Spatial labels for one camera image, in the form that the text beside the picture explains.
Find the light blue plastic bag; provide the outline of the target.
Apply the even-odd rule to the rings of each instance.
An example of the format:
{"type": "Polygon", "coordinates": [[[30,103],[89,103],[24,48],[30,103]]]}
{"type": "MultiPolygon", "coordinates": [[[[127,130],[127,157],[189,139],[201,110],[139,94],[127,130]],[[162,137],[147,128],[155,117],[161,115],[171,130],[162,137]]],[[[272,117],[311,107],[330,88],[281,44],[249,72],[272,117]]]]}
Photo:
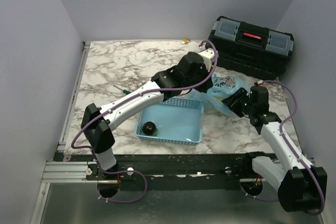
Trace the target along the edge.
{"type": "Polygon", "coordinates": [[[209,88],[206,93],[193,89],[187,95],[187,98],[202,102],[204,110],[216,110],[225,116],[236,116],[234,112],[222,103],[222,100],[229,98],[240,88],[249,91],[250,85],[241,77],[218,77],[215,73],[212,75],[211,80],[213,86],[209,88]]]}

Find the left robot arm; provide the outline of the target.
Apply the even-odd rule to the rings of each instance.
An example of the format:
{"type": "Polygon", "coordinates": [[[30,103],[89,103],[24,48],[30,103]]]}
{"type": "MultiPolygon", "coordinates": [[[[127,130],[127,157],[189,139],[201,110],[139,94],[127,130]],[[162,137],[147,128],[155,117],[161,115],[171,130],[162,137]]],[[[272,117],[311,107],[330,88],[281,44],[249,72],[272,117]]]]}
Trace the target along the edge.
{"type": "Polygon", "coordinates": [[[206,92],[212,86],[211,76],[217,58],[218,53],[212,49],[188,52],[177,65],[156,73],[142,87],[118,101],[101,107],[92,103],[86,107],[81,129],[100,164],[98,173],[104,179],[112,179],[117,171],[112,132],[128,118],[182,91],[196,89],[206,92]]]}

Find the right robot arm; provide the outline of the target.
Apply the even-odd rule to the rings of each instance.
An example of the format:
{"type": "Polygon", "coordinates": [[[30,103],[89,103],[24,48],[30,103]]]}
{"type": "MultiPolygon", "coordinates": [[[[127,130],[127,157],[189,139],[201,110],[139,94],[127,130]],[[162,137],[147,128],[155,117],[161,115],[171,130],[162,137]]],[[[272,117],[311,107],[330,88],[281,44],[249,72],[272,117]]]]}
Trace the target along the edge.
{"type": "Polygon", "coordinates": [[[247,116],[280,161],[280,165],[276,165],[265,154],[253,153],[250,160],[242,163],[242,173],[249,178],[258,174],[270,183],[286,212],[321,214],[325,207],[327,173],[299,151],[284,130],[284,121],[269,110],[267,88],[258,84],[249,91],[240,88],[222,103],[237,116],[247,116]]]}

